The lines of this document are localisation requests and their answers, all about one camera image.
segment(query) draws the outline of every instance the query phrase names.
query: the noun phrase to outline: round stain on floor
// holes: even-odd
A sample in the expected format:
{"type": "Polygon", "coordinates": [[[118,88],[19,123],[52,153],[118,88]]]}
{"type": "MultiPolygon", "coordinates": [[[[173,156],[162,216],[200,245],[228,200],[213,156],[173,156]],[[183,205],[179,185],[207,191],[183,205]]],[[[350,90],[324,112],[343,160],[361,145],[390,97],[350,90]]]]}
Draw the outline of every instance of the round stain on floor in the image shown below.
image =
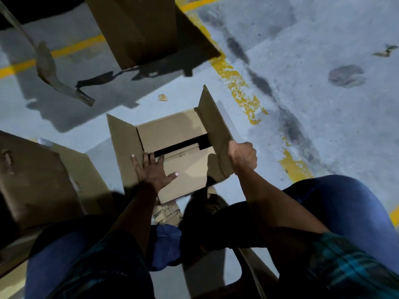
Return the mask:
{"type": "Polygon", "coordinates": [[[331,85],[352,88],[363,85],[366,78],[362,76],[364,71],[358,65],[347,65],[335,68],[328,74],[331,85]]]}

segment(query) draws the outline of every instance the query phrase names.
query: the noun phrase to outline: person's left hand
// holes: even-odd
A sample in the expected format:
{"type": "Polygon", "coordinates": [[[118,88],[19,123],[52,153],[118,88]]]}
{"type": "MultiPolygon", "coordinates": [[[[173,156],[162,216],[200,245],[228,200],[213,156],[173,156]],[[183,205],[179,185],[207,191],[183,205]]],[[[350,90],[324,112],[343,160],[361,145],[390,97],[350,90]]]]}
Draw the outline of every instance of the person's left hand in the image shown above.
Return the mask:
{"type": "Polygon", "coordinates": [[[152,185],[156,193],[179,176],[177,172],[166,176],[164,171],[164,158],[165,156],[161,155],[158,158],[158,162],[156,162],[154,153],[150,153],[148,157],[148,153],[144,152],[143,167],[141,167],[137,158],[132,155],[132,162],[137,173],[138,181],[152,185]]]}

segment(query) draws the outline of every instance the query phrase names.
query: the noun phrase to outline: person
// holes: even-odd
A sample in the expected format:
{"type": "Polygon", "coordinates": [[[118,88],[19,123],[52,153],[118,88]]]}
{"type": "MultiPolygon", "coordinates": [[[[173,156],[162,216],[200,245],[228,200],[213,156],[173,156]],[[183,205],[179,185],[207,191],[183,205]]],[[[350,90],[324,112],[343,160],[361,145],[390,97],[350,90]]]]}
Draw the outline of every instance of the person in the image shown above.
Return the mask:
{"type": "MultiPolygon", "coordinates": [[[[181,242],[188,238],[207,250],[267,247],[280,273],[277,297],[399,298],[399,240],[382,205],[363,184],[333,175],[281,191],[254,171],[257,158],[250,143],[231,141],[228,154],[246,201],[220,209],[185,234],[186,226],[181,242]]],[[[152,209],[159,190],[177,177],[165,175],[163,160],[145,153],[141,167],[132,157],[140,181],[136,196],[101,240],[85,243],[85,252],[68,261],[62,281],[47,298],[154,297],[144,258],[152,209]]],[[[104,232],[106,226],[98,228],[104,232]]],[[[34,255],[43,250],[33,250],[34,255]]],[[[27,299],[34,284],[29,283],[31,260],[27,299]]]]}

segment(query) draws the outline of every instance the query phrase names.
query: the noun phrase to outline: fist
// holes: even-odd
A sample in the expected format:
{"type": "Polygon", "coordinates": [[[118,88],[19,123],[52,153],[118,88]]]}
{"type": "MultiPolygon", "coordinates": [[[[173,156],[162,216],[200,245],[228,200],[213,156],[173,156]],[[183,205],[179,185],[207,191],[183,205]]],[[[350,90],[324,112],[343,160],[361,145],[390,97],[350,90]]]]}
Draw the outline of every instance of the fist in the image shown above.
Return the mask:
{"type": "Polygon", "coordinates": [[[230,161],[233,168],[238,164],[247,164],[251,169],[257,167],[256,150],[253,148],[251,143],[237,143],[236,141],[229,142],[229,149],[227,154],[229,155],[230,161]]]}

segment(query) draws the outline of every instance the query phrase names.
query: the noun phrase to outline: teal plaid shirt sleeve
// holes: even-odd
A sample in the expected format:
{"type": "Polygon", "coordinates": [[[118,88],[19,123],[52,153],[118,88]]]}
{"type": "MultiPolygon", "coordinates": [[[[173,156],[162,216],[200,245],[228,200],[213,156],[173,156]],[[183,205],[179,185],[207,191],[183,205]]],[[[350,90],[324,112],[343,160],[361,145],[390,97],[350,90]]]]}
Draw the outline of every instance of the teal plaid shirt sleeve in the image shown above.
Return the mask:
{"type": "Polygon", "coordinates": [[[281,282],[289,283],[297,298],[399,298],[396,273],[332,233],[314,241],[307,262],[287,276],[281,282]]]}

